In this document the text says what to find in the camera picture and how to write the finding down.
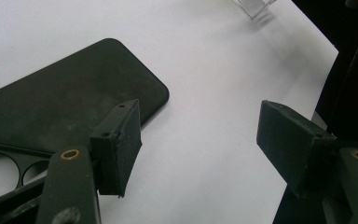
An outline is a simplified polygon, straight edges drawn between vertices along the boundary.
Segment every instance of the transparent plastic block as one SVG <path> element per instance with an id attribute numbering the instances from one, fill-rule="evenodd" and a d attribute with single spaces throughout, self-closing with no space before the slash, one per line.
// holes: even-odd
<path id="1" fill-rule="evenodd" d="M 232 0 L 251 20 L 276 0 Z"/>

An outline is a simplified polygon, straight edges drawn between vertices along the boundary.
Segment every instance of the white table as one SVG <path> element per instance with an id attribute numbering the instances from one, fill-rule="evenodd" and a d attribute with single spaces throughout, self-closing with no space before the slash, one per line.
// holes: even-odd
<path id="1" fill-rule="evenodd" d="M 255 142 L 260 103 L 310 119 L 336 49 L 289 0 L 255 21 L 231 0 L 2 0 L 0 88 L 106 37 L 171 99 L 103 223 L 271 223 L 285 183 Z"/>

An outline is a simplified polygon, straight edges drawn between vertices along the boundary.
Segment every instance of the clear acrylic stand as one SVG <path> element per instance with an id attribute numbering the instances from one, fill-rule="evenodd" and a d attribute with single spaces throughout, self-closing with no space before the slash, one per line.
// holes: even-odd
<path id="1" fill-rule="evenodd" d="M 276 0 L 232 0 L 251 20 Z"/>

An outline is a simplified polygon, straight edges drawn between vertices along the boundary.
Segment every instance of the white surface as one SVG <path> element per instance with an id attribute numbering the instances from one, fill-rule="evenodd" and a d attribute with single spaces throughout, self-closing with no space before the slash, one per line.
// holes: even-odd
<path id="1" fill-rule="evenodd" d="M 255 21 L 231 0 L 0 1 L 0 87 L 106 37 L 171 99 L 103 223 L 271 223 L 285 184 L 255 142 L 260 103 L 310 119 L 334 47 L 289 0 Z"/>

